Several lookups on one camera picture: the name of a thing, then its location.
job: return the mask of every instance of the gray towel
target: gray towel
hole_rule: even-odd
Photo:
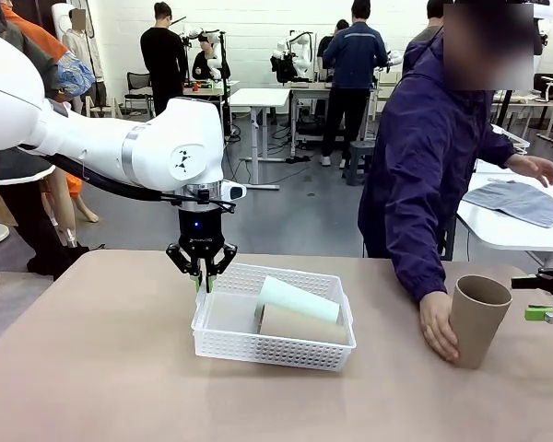
[[[463,198],[471,204],[503,212],[535,226],[553,227],[553,198],[521,182],[492,182]]]

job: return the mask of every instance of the purple jacket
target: purple jacket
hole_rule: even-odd
[[[414,69],[385,105],[359,228],[372,258],[391,258],[407,292],[419,302],[446,292],[440,237],[467,192],[475,161],[503,167],[512,143],[492,132],[493,94],[453,91],[443,83],[443,36],[415,43]]]

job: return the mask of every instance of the black chair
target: black chair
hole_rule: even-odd
[[[547,93],[547,88],[549,83],[553,83],[553,74],[535,74],[534,89],[537,92],[540,92],[542,98],[544,98],[545,94]],[[549,98],[549,101],[553,100],[553,94],[549,95],[548,98]],[[540,130],[543,128],[543,122],[545,121],[545,117],[547,116],[547,109],[548,108],[543,108],[543,113],[541,113],[541,119],[539,120],[537,126],[532,127],[533,129]]]
[[[127,102],[131,104],[131,111],[133,110],[134,101],[144,101],[147,106],[147,113],[149,117],[152,117],[151,113],[151,90],[144,91],[146,87],[151,87],[151,78],[149,74],[134,74],[132,72],[127,73],[127,88],[129,93],[125,95],[125,108],[127,109]]]

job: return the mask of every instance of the black hair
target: black hair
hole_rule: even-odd
[[[163,20],[166,17],[172,18],[172,8],[166,2],[159,2],[154,5],[156,20]]]
[[[350,28],[350,25],[346,20],[342,19],[338,21],[338,23],[335,25],[335,28],[338,30],[342,30],[342,29]]]
[[[443,18],[444,5],[452,5],[453,0],[429,0],[426,9],[428,10],[428,18]]]
[[[369,19],[371,16],[371,0],[354,0],[352,15],[354,18]]]

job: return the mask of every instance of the black pants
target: black pants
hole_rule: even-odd
[[[168,106],[168,101],[171,99],[176,99],[182,97],[182,89],[166,89],[166,88],[153,88],[154,94],[154,109],[156,111],[156,116],[160,115],[163,111],[166,110]]]
[[[330,91],[328,114],[325,119],[324,145],[322,155],[329,157],[334,151],[335,136],[345,117],[343,159],[350,158],[350,143],[357,140],[360,126],[365,116],[371,91],[369,89],[340,89],[333,87]]]
[[[0,186],[0,195],[17,221],[18,234],[35,250],[50,274],[58,277],[72,263],[41,202],[38,181]]]

